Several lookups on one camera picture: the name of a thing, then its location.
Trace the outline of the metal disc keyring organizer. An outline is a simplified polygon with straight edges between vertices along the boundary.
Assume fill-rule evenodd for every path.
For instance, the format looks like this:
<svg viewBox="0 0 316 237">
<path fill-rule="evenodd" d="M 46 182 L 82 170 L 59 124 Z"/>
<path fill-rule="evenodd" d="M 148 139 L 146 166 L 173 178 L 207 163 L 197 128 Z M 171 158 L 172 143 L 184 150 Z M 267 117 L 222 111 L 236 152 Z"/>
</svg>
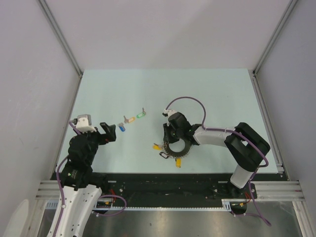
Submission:
<svg viewBox="0 0 316 237">
<path fill-rule="evenodd" d="M 175 143 L 164 142 L 163 150 L 164 152 L 172 158 L 182 158 L 185 157 L 192 147 L 192 143 L 188 140 L 180 139 Z"/>
</svg>

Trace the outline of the yellow tag key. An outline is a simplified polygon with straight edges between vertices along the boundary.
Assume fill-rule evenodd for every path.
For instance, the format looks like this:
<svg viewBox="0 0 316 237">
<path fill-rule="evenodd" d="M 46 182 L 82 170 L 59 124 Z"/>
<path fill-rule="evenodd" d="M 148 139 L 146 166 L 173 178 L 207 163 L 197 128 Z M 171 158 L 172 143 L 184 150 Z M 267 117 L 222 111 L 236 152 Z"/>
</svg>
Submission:
<svg viewBox="0 0 316 237">
<path fill-rule="evenodd" d="M 181 168 L 181 161 L 182 161 L 181 158 L 176 158 L 175 159 L 175 165 L 176 165 L 177 168 Z"/>
<path fill-rule="evenodd" d="M 158 150 L 158 151 L 162 151 L 163 150 L 163 145 L 154 143 L 153 144 L 153 149 L 154 150 Z"/>
</svg>

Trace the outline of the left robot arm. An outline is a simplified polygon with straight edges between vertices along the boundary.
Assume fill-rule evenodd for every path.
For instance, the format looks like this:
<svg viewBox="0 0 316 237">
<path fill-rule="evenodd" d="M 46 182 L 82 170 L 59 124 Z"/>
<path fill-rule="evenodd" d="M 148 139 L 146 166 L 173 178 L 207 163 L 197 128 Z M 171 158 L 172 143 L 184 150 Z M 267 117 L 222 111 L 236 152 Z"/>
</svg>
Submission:
<svg viewBox="0 0 316 237">
<path fill-rule="evenodd" d="M 97 199 L 109 191 L 107 176 L 93 172 L 92 163 L 99 146 L 116 140 L 116 126 L 100 123 L 105 131 L 102 134 L 97 127 L 81 122 L 77 120 L 76 135 L 70 139 L 68 154 L 61 162 L 63 168 L 56 171 L 60 196 L 49 237 L 82 236 Z"/>
</svg>

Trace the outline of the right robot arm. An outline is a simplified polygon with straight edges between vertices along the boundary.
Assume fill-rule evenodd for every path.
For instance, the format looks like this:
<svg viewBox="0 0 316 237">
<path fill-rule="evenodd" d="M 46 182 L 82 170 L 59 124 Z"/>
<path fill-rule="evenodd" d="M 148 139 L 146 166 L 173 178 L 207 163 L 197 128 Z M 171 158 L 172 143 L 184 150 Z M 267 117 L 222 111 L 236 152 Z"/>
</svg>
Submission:
<svg viewBox="0 0 316 237">
<path fill-rule="evenodd" d="M 215 145 L 227 148 L 237 166 L 228 182 L 228 193 L 239 198 L 245 186 L 255 175 L 262 161 L 269 165 L 266 154 L 271 147 L 251 126 L 239 123 L 233 129 L 207 128 L 204 124 L 190 124 L 184 114 L 175 110 L 162 113 L 167 118 L 163 124 L 163 150 L 167 158 L 179 159 L 187 155 L 192 146 Z"/>
</svg>

